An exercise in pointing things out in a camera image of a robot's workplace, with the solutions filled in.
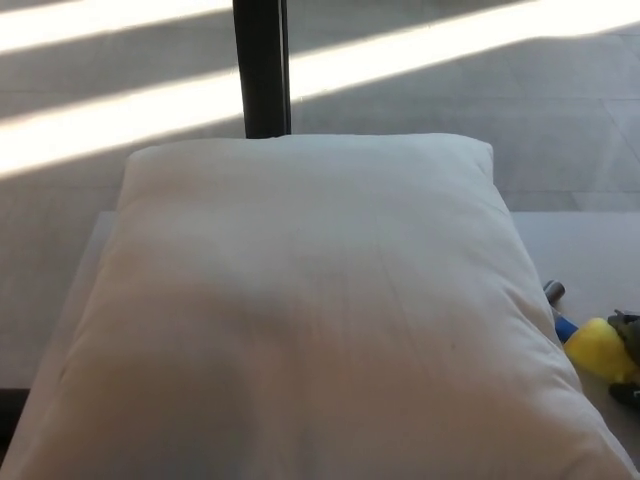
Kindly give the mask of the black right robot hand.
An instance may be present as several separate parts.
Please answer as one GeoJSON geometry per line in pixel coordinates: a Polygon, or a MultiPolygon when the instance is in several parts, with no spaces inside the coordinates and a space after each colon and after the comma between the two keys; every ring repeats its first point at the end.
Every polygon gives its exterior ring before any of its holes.
{"type": "Polygon", "coordinates": [[[622,341],[624,352],[631,361],[633,370],[624,380],[609,387],[610,396],[620,405],[639,412],[639,313],[615,310],[607,318],[608,324],[622,341]]]}

